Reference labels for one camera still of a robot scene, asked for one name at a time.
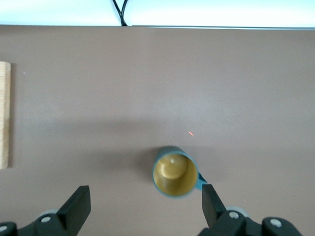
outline screw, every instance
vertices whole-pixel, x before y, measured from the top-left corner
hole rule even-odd
[[[50,216],[46,216],[46,217],[44,217],[44,218],[42,218],[41,220],[40,220],[40,222],[41,223],[46,223],[46,222],[48,222],[48,221],[50,221]]]
[[[8,227],[7,227],[6,225],[0,226],[0,232],[6,231],[7,228],[8,228]]]
[[[232,218],[232,219],[238,219],[240,218],[240,216],[236,213],[236,212],[233,212],[231,211],[229,216]]]
[[[279,220],[277,219],[271,219],[270,220],[270,224],[272,224],[273,226],[277,227],[277,228],[281,228],[282,224]]]

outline blue mug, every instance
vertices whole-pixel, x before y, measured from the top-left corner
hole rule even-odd
[[[207,184],[199,173],[195,161],[175,146],[167,146],[159,150],[152,177],[155,187],[169,197],[183,196],[194,188],[202,190],[202,185]]]

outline wooden board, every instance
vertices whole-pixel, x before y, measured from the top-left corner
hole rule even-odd
[[[11,64],[0,61],[0,169],[8,167]]]

